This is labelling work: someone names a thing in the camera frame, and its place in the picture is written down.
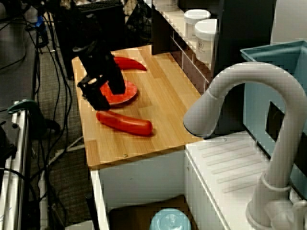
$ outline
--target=red plate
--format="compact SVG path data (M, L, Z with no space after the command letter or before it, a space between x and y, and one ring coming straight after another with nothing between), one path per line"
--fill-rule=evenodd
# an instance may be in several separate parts
M126 101L129 101L132 97L134 97L138 91L136 85L134 85L131 81L124 80L126 91L124 94L114 95L110 87L107 83L100 87L100 91L106 97L107 101L110 105L120 104Z

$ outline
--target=faucet head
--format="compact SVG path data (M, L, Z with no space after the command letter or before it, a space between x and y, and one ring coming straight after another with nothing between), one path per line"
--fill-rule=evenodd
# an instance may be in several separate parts
M218 122L223 101L223 98L214 97L208 89L184 115L186 130L200 138L209 137Z

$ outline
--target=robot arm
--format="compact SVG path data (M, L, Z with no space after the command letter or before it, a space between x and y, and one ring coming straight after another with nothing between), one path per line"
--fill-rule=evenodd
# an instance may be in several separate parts
M74 46L73 52L80 58L87 72L87 76L78 83L84 98L95 110L110 109L100 87L108 81L113 94L124 93L126 87L121 71L102 38L103 32L95 16L93 14L85 16L71 0L22 1L38 9L40 15L50 12L66 24ZM0 2L3 2L7 12L21 12L19 0L0 0Z

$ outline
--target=white faucet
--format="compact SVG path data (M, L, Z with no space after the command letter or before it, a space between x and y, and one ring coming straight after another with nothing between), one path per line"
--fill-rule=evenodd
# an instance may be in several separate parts
M292 204L289 181L307 119L307 97L291 74L262 62L245 62L228 67L214 78L209 89L187 111L184 126L195 136L210 136L227 93L246 82L272 87L282 96L286 107L269 168L260 177L246 209L247 219L256 230L303 230L307 201Z

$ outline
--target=jar lid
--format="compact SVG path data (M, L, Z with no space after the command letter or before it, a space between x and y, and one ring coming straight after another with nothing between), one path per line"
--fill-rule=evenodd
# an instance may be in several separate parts
M214 41L217 19L206 19L195 24L195 35L205 41Z
M180 210L165 208L155 214L149 230L191 230L191 223Z
M184 21L193 25L201 20L209 19L210 17L210 12L206 10L189 10L184 13Z

